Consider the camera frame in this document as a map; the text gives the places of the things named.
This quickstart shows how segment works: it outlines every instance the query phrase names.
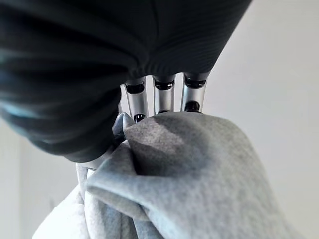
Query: ribbed fabric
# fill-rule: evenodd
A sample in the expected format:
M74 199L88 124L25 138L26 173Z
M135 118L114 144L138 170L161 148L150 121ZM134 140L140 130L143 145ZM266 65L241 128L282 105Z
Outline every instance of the ribbed fabric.
M112 143L129 77L208 72L250 0L0 0L4 119L85 162Z

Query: white background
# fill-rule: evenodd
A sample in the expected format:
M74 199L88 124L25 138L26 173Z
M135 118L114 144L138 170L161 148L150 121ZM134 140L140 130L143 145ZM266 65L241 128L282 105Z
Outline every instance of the white background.
M178 75L176 110L181 86ZM147 89L151 111L149 78ZM319 238L318 109L319 1L255 0L209 76L203 111L248 135L286 217L308 239ZM0 238L31 238L75 186L74 165L2 121L0 163Z

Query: gray cloth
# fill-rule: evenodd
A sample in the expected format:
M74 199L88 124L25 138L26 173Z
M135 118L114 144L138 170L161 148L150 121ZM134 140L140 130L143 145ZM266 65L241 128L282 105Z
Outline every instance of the gray cloth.
M231 122L162 113L125 129L96 171L34 239L301 239L280 212L263 166Z

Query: silver metal cylinder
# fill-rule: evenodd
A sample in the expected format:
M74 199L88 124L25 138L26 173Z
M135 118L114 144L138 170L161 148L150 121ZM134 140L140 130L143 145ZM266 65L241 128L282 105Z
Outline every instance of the silver metal cylinder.
M122 112L123 112L122 105L121 105L121 103L119 103L119 112L118 112L118 114L120 114Z
M201 88L190 88L185 84L183 84L183 95L182 95L182 102L181 102L181 111L185 111L185 106L187 102L196 101L199 103L199 111L202 111L203 103L204 103L204 96L205 96L205 88L206 88L207 80Z
M160 111L174 111L174 85L168 90L159 90L154 84L154 114Z
M137 94L130 94L126 91L126 95L129 102L130 114L134 118L137 114L144 114L149 116L148 101L146 97L146 89Z

